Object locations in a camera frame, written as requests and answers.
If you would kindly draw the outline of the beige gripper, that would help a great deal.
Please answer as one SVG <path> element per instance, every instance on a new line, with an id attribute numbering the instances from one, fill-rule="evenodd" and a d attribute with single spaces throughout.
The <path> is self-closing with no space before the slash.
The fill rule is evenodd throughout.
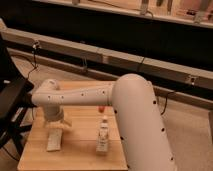
<path id="1" fill-rule="evenodd" d="M 54 129 L 61 129 L 62 135 L 65 135 L 66 130 L 69 130 L 72 127 L 72 123 L 66 121 L 65 119 L 61 119 L 59 121 L 54 121 L 54 122 L 45 121 L 44 127 L 48 128 L 47 129 L 48 136 L 53 134 Z"/>

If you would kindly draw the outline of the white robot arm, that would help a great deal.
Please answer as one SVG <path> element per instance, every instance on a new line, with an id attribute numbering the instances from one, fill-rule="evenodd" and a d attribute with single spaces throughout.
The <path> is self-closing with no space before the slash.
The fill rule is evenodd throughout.
<path id="1" fill-rule="evenodd" d="M 71 90 L 47 79 L 32 102 L 44 109 L 48 121 L 62 119 L 66 105 L 111 106 L 128 171 L 177 171 L 153 85 L 140 75 L 125 74 L 112 83 Z"/>

